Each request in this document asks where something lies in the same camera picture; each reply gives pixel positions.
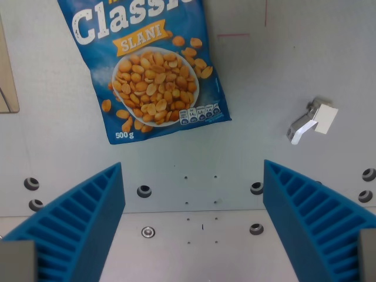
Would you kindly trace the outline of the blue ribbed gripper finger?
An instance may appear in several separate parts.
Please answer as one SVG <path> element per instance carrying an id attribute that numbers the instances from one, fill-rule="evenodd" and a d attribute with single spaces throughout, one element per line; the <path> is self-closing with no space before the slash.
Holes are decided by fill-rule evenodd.
<path id="1" fill-rule="evenodd" d="M 359 281 L 358 236 L 375 215 L 319 182 L 264 162 L 263 203 L 299 281 Z"/>
<path id="2" fill-rule="evenodd" d="M 2 242 L 35 243 L 38 281 L 99 281 L 124 208 L 116 163 L 41 208 Z"/>

